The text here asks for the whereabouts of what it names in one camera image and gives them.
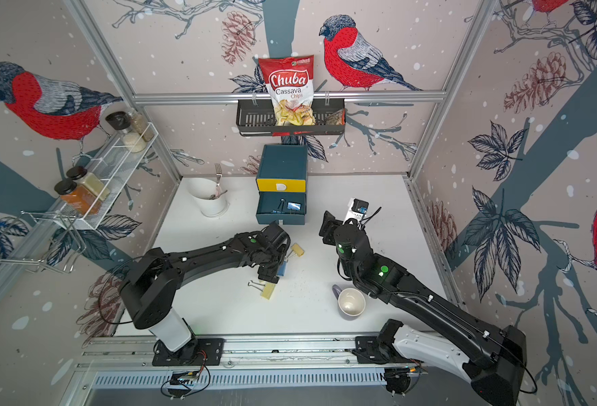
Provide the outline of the blue binder clip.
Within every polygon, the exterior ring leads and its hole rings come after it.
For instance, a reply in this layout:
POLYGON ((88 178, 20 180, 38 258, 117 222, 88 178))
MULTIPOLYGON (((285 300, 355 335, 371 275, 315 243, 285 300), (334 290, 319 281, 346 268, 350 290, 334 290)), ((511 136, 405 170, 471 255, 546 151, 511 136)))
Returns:
POLYGON ((272 213, 277 213, 277 214, 281 214, 281 213, 290 213, 290 212, 301 212, 302 210, 302 204, 299 202, 293 202, 293 201, 286 201, 285 199, 281 199, 279 201, 278 207, 274 210, 272 210, 272 213))
POLYGON ((284 277, 286 270, 287 270, 288 262, 283 262, 283 264, 278 268, 277 276, 284 277))

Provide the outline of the yellow top drawer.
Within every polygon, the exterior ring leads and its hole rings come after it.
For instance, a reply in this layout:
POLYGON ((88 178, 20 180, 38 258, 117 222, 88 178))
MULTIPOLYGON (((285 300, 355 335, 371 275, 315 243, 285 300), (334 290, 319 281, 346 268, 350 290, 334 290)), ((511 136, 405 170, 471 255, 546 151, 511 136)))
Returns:
POLYGON ((256 179, 256 184, 261 192, 287 192, 305 193, 307 191, 306 179, 256 179))

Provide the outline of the blue binder clip front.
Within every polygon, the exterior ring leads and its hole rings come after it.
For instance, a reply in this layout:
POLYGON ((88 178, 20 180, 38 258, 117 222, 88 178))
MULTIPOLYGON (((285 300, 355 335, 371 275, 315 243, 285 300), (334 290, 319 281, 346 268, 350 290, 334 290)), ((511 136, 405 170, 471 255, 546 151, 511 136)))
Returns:
POLYGON ((302 210, 302 204, 299 202, 293 202, 293 201, 286 201, 285 199, 281 199, 279 201, 278 207, 274 210, 272 210, 272 213, 277 213, 277 214, 281 214, 281 213, 290 213, 290 212, 301 212, 302 210))

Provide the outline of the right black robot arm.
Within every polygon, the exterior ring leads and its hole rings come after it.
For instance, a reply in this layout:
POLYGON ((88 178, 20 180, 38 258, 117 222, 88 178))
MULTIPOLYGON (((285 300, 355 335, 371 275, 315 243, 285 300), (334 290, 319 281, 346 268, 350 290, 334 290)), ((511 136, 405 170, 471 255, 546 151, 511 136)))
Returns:
POLYGON ((422 284, 393 260, 376 254, 356 219, 345 222, 325 212, 319 232, 337 249, 338 269, 357 290, 395 306, 433 328, 423 333, 388 320, 378 350, 388 363, 420 360, 471 385, 491 405, 514 405, 526 372, 526 337, 514 326, 498 328, 476 318, 422 284))

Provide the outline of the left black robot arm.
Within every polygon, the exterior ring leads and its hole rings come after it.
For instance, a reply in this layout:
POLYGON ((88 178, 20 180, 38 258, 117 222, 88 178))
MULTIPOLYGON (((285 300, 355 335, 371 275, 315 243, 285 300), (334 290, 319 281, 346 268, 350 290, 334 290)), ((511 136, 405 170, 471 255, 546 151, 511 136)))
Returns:
POLYGON ((291 245, 289 234, 272 223, 204 248, 176 252, 152 248, 129 265, 119 297, 133 328, 158 340, 157 352, 190 360, 199 352, 197 338, 175 306, 201 308, 209 304, 209 294, 229 293, 226 278, 217 275, 223 271, 250 268, 261 282, 277 283, 291 245))

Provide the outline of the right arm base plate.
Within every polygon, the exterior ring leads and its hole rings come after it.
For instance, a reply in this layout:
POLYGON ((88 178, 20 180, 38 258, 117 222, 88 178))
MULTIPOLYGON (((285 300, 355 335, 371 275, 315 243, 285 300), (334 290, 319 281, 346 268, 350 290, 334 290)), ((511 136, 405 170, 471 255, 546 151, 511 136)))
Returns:
POLYGON ((383 343, 378 336, 357 336, 355 346, 350 353, 360 364, 415 364, 421 365, 419 360, 402 357, 392 346, 383 343))

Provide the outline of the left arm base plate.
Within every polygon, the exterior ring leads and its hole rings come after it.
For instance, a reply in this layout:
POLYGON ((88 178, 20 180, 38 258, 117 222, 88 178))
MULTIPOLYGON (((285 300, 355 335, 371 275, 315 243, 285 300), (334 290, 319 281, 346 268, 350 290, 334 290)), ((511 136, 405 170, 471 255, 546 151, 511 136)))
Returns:
POLYGON ((153 348, 151 364, 157 367, 219 365, 225 343, 224 338, 192 338, 181 349, 173 352, 158 340, 153 348))

